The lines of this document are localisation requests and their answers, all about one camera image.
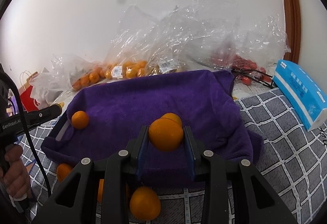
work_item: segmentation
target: brown wood trim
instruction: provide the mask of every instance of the brown wood trim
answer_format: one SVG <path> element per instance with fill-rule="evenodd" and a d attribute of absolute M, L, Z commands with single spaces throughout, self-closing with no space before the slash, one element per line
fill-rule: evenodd
<path fill-rule="evenodd" d="M 301 12 L 299 0 L 284 0 L 286 33 L 291 53 L 286 53 L 285 60 L 298 63 L 301 47 Z"/>

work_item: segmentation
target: black cord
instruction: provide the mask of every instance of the black cord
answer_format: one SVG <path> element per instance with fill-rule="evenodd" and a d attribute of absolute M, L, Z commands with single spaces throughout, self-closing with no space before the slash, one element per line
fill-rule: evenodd
<path fill-rule="evenodd" d="M 44 180 L 45 180 L 46 188 L 48 190 L 48 197 L 50 197 L 50 195 L 51 195 L 50 183 L 49 183 L 48 177 L 46 176 L 46 173 L 45 173 L 45 170 L 44 170 L 44 168 L 42 166 L 40 158 L 39 158 L 39 156 L 38 156 L 38 154 L 37 154 L 37 152 L 36 152 L 36 150 L 34 148 L 31 135 L 29 134 L 26 118 L 25 118 L 25 115 L 24 115 L 24 109 L 23 109 L 23 106 L 22 106 L 22 101 L 21 101 L 21 98 L 19 96 L 18 89 L 17 89 L 15 83 L 12 81 L 12 79 L 5 72 L 0 71 L 0 79 L 2 81 L 4 81 L 8 85 L 8 87 L 12 90 L 12 92 L 14 93 L 14 96 L 15 96 L 15 99 L 16 99 L 16 102 L 17 102 L 17 106 L 18 106 L 18 112 L 20 113 L 22 127 L 24 129 L 24 133 L 26 135 L 28 144 L 29 144 L 29 146 L 31 148 L 31 151 L 32 151 L 32 153 L 34 155 L 34 158 L 35 158 L 37 164 L 40 167 L 41 173 L 42 173 L 42 175 L 44 177 Z"/>
<path fill-rule="evenodd" d="M 14 109 L 14 114 L 16 114 L 15 105 L 12 103 L 12 100 L 11 100 L 11 99 L 8 99 L 8 101 L 11 103 L 11 105 L 12 105 L 12 108 Z"/>
<path fill-rule="evenodd" d="M 266 76 L 272 78 L 271 75 L 266 74 L 266 73 L 264 73 L 264 72 L 261 72 L 261 71 L 258 71 L 258 70 L 252 70 L 252 69 L 246 69 L 246 70 L 241 70 L 241 71 L 238 71 L 238 70 L 232 69 L 232 72 L 235 72 L 236 75 L 234 76 L 234 78 L 233 78 L 233 80 L 232 80 L 232 82 L 231 82 L 230 88 L 229 88 L 229 95 L 230 95 L 230 97 L 233 97 L 232 93 L 233 93 L 234 81 L 235 81 L 235 79 L 236 79 L 240 74 L 243 75 L 243 76 L 245 76 L 245 77 L 250 78 L 251 80 L 253 80 L 253 81 L 255 81 L 255 82 L 259 83 L 259 84 L 262 84 L 262 85 L 265 86 L 265 87 L 274 88 L 272 84 L 268 84 L 267 82 L 265 82 L 265 81 L 263 81 L 263 80 L 260 80 L 260 79 L 256 78 L 255 76 L 253 76 L 253 77 L 254 77 L 254 78 L 253 78 L 253 77 L 251 77 L 250 75 L 246 75 L 246 74 L 244 74 L 244 72 L 258 72 L 258 73 L 260 73 L 260 74 L 263 74 L 263 75 L 266 75 Z"/>

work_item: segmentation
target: purple towel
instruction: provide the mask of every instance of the purple towel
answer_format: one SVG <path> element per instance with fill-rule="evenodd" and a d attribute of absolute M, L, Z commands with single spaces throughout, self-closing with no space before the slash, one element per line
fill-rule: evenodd
<path fill-rule="evenodd" d="M 67 109 L 67 117 L 83 110 L 90 117 L 84 130 L 69 126 L 61 141 L 45 138 L 42 150 L 57 163 L 77 164 L 82 158 L 100 160 L 124 149 L 142 125 L 150 125 L 167 112 L 190 126 L 196 139 L 226 160 L 256 162 L 263 138 L 247 131 L 239 107 L 227 95 L 233 76 L 228 71 L 190 71 L 142 77 L 96 85 L 80 91 Z M 142 176 L 157 187 L 193 186 L 183 146 L 164 153 L 149 144 Z"/>

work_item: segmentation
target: bed sheet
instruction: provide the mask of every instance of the bed sheet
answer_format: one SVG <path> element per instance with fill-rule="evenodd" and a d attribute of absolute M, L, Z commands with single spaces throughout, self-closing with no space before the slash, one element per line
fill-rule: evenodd
<path fill-rule="evenodd" d="M 298 223 L 312 221 L 327 192 L 327 148 L 324 141 L 327 127 L 307 132 L 296 112 L 279 89 L 235 101 L 241 110 L 245 126 L 264 137 L 264 151 L 256 167 L 286 203 Z M 48 160 L 40 146 L 56 120 L 31 131 L 33 143 L 48 175 L 52 190 L 59 182 L 57 165 Z M 24 137 L 23 161 L 31 164 L 34 157 Z M 31 167 L 32 190 L 37 202 L 31 204 L 27 218 L 31 221 L 47 200 L 43 176 L 37 165 Z M 203 189 L 156 189 L 161 200 L 160 216 L 148 222 L 130 215 L 130 223 L 195 224 L 200 223 L 204 198 Z M 232 186 L 228 187 L 229 223 L 234 223 Z M 97 205 L 96 223 L 100 223 L 101 205 Z"/>

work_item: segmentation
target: round metal pivot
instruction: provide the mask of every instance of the round metal pivot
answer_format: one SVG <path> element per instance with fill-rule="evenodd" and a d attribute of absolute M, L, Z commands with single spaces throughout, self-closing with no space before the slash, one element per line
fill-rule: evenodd
<path fill-rule="evenodd" d="M 82 162 L 83 165 L 87 165 L 87 164 L 89 164 L 91 162 L 91 160 L 89 158 L 84 158 L 84 159 L 82 159 L 81 162 Z"/>
<path fill-rule="evenodd" d="M 121 157 L 127 156 L 128 151 L 127 150 L 121 150 L 121 151 L 118 152 L 118 155 L 120 155 Z"/>
<path fill-rule="evenodd" d="M 203 155 L 205 155 L 206 157 L 212 157 L 214 153 L 211 150 L 205 150 L 203 152 Z"/>
<path fill-rule="evenodd" d="M 250 161 L 248 161 L 248 160 L 242 160 L 242 161 L 241 161 L 241 164 L 242 164 L 243 166 L 246 166 L 246 167 L 248 167 L 248 166 L 250 166 L 250 165 L 251 165 L 251 162 L 250 162 Z"/>

